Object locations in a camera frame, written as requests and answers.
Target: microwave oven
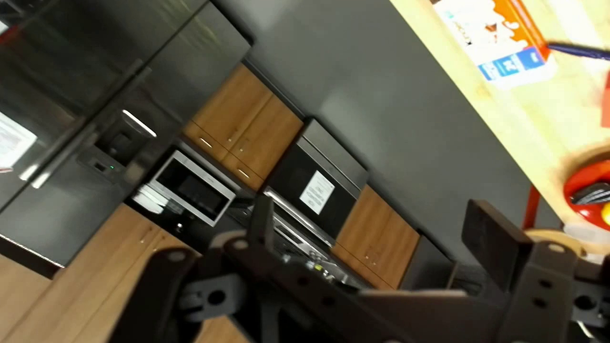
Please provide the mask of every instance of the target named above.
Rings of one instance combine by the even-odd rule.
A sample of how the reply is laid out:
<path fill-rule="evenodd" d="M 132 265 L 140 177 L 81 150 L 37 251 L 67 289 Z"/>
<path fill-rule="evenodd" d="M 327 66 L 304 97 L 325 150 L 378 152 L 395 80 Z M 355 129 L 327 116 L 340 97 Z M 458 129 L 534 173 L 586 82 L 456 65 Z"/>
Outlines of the microwave oven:
<path fill-rule="evenodd" d="M 231 206 L 237 190 L 182 150 L 174 150 L 153 175 L 149 186 L 214 226 Z"/>

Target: table surface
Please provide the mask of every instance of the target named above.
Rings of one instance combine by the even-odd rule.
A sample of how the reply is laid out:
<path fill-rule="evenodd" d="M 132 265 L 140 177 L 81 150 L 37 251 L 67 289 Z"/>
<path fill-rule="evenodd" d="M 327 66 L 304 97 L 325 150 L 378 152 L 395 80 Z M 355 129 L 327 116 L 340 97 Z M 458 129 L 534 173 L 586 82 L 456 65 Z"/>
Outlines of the table surface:
<path fill-rule="evenodd" d="M 586 225 L 563 198 L 567 177 L 610 150 L 601 127 L 610 63 L 552 53 L 553 74 L 519 87 L 489 84 L 430 0 L 391 0 L 481 118 L 565 223 Z M 610 2 L 523 0 L 546 40 L 610 49 Z"/>

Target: gray wall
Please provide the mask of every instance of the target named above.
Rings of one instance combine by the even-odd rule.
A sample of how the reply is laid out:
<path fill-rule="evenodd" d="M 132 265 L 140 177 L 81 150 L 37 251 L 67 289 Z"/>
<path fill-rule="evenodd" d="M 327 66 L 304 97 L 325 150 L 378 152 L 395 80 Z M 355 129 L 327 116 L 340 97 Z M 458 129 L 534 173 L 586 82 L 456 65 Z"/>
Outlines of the gray wall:
<path fill-rule="evenodd" d="M 220 0 L 248 57 L 460 261 L 468 198 L 521 223 L 529 181 L 386 0 Z"/>

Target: countertop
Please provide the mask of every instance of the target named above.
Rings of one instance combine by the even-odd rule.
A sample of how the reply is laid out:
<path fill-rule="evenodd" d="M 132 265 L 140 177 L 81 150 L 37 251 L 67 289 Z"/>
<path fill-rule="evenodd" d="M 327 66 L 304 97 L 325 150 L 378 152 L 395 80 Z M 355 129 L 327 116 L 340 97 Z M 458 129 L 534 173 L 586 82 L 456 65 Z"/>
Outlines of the countertop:
<path fill-rule="evenodd" d="M 557 215 L 584 223 L 565 202 L 563 183 L 580 164 L 610 150 L 610 129 L 601 127 L 610 65 L 552 53 L 552 78 L 502 89 L 483 78 L 430 0 L 391 2 Z M 610 47 L 610 2 L 525 0 L 525 5 L 550 42 Z"/>

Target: oven window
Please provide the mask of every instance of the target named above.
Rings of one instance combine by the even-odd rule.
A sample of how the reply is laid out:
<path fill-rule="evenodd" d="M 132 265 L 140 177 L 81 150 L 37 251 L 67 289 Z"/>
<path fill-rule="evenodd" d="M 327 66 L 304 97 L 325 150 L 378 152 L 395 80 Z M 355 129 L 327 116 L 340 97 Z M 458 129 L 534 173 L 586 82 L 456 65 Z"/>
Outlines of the oven window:
<path fill-rule="evenodd" d="M 216 190 L 212 185 L 197 177 L 191 169 L 176 160 L 172 160 L 168 167 L 159 175 L 159 183 L 174 190 L 178 196 L 182 196 L 186 202 L 189 202 L 193 207 L 201 209 L 214 221 L 229 202 L 228 196 L 224 196 L 220 190 Z"/>

